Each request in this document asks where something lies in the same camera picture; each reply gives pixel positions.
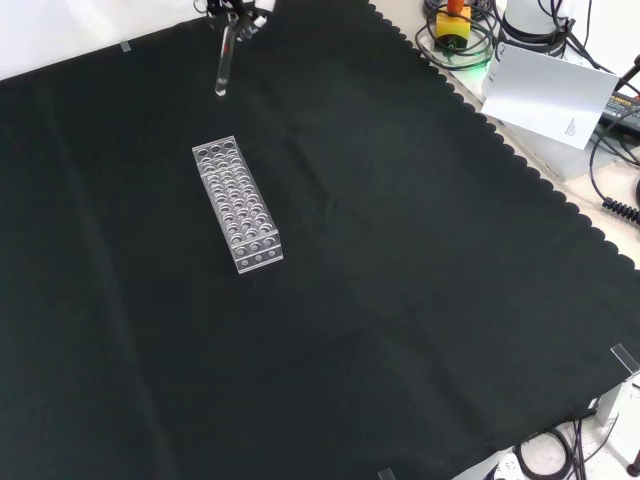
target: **scalloped edge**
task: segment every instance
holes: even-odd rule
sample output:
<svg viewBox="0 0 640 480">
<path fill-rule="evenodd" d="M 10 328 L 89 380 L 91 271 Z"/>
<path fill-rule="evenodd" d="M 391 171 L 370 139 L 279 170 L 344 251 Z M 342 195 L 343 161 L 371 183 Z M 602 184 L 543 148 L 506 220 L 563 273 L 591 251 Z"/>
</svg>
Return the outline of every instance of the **scalloped edge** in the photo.
<svg viewBox="0 0 640 480">
<path fill-rule="evenodd" d="M 474 105 L 472 105 L 471 103 L 468 103 L 466 101 L 466 99 L 464 98 L 464 96 L 459 93 L 456 85 L 454 83 L 451 83 L 449 80 L 449 78 L 444 75 L 442 73 L 442 71 L 440 71 L 440 69 L 438 69 L 436 66 L 432 65 L 431 62 L 422 56 L 422 53 L 420 52 L 420 50 L 418 50 L 418 48 L 416 48 L 413 44 L 413 42 L 411 40 L 408 39 L 407 35 L 405 35 L 404 33 L 402 33 L 402 31 L 400 30 L 399 27 L 396 27 L 393 22 L 391 22 L 391 20 L 387 19 L 384 17 L 384 15 L 382 14 L 382 12 L 380 12 L 378 10 L 378 8 L 372 4 L 369 0 L 361 0 L 362 2 L 366 3 L 366 6 L 368 8 L 368 10 L 373 13 L 373 15 L 375 15 L 383 24 L 385 24 L 388 28 L 390 28 L 396 35 L 397 37 L 402 40 L 402 42 L 407 45 L 409 48 L 411 48 L 411 50 L 413 52 L 416 53 L 416 56 L 420 59 L 421 62 L 424 62 L 424 64 L 426 66 L 428 66 L 428 68 L 430 70 L 432 70 L 436 75 L 438 80 L 441 83 L 444 83 L 446 88 L 448 90 L 450 90 L 450 93 L 452 94 L 452 96 L 458 100 L 461 104 L 462 107 L 466 110 L 469 110 L 470 113 L 472 113 L 475 117 L 477 117 L 478 119 L 480 119 L 482 121 L 482 123 L 484 124 L 485 129 L 489 132 L 489 134 L 491 134 L 492 137 L 495 138 L 495 140 L 497 140 L 498 142 L 500 142 L 500 144 L 502 145 L 502 147 L 509 152 L 509 154 L 516 159 L 518 165 L 521 167 L 524 175 L 526 177 L 530 177 L 531 179 L 535 179 L 538 183 L 542 184 L 543 188 L 545 190 L 548 190 L 549 193 L 553 196 L 556 197 L 556 201 L 558 202 L 558 205 L 561 208 L 567 208 L 570 209 L 572 211 L 572 213 L 575 214 L 575 216 L 578 218 L 579 221 L 581 221 L 583 224 L 585 224 L 586 227 L 588 227 L 588 231 L 590 231 L 591 235 L 594 237 L 597 237 L 598 240 L 600 240 L 602 243 L 604 243 L 605 248 L 607 250 L 609 250 L 611 253 L 613 253 L 614 257 L 618 260 L 618 261 L 622 261 L 622 263 L 627 267 L 627 268 L 631 268 L 632 272 L 635 274 L 635 276 L 640 279 L 640 270 L 638 270 L 636 268 L 636 263 L 635 261 L 628 257 L 627 255 L 620 253 L 618 246 L 613 243 L 610 240 L 606 239 L 606 233 L 601 230 L 598 227 L 595 227 L 593 225 L 593 221 L 591 219 L 591 217 L 589 217 L 588 215 L 581 213 L 580 212 L 580 207 L 578 205 L 576 205 L 573 202 L 570 202 L 569 200 L 567 200 L 567 196 L 562 193 L 561 191 L 557 190 L 555 185 L 546 178 L 542 178 L 542 172 L 537 169 L 534 166 L 531 166 L 530 163 L 531 161 L 527 160 L 525 157 L 523 157 L 522 155 L 516 154 L 516 150 L 514 148 L 513 145 L 511 145 L 510 143 L 507 143 L 505 141 L 505 137 L 503 135 L 501 135 L 500 133 L 498 133 L 498 126 L 494 125 L 493 123 L 491 123 L 489 121 L 489 119 L 483 115 L 482 113 L 478 112 L 476 110 L 476 107 Z"/>
</svg>

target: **white surface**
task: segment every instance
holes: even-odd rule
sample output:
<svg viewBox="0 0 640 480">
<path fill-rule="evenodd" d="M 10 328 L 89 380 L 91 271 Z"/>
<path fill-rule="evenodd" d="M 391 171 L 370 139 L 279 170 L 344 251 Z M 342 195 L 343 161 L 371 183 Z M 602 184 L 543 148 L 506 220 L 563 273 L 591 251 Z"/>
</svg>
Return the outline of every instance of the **white surface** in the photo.
<svg viewBox="0 0 640 480">
<path fill-rule="evenodd" d="M 198 16 L 189 0 L 0 1 L 0 79 Z"/>
<path fill-rule="evenodd" d="M 502 45 L 482 113 L 583 149 L 618 77 Z"/>
</svg>

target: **white card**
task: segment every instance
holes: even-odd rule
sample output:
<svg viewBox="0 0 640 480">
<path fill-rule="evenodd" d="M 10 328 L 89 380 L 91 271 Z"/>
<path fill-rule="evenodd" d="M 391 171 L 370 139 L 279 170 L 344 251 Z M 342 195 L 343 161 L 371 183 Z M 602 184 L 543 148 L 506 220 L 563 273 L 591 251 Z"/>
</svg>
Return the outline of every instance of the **white card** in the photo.
<svg viewBox="0 0 640 480">
<path fill-rule="evenodd" d="M 482 113 L 584 149 L 618 77 L 512 45 L 501 60 Z"/>
</svg>

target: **black fabric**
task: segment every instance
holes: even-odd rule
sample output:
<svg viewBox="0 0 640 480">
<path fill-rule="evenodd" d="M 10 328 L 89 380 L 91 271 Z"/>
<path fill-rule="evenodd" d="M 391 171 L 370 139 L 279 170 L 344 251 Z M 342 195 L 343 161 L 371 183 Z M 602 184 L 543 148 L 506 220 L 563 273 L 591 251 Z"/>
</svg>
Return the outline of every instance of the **black fabric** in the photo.
<svg viewBox="0 0 640 480">
<path fill-rule="evenodd" d="M 448 479 L 602 394 L 632 263 L 363 0 L 0 84 L 0 476 Z M 238 275 L 191 148 L 285 259 Z"/>
</svg>

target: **yellow device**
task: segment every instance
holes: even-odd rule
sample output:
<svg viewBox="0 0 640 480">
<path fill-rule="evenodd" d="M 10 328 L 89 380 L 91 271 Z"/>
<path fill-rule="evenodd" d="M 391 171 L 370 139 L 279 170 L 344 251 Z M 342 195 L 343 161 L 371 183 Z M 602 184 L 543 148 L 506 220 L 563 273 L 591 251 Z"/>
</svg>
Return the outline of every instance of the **yellow device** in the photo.
<svg viewBox="0 0 640 480">
<path fill-rule="evenodd" d="M 459 12 L 453 12 L 451 8 L 447 10 L 467 19 L 471 18 L 471 7 L 469 6 L 463 6 Z M 438 12 L 435 33 L 438 41 L 444 43 L 449 48 L 465 48 L 469 42 L 471 22 L 464 18 L 447 15 L 447 12 Z"/>
</svg>

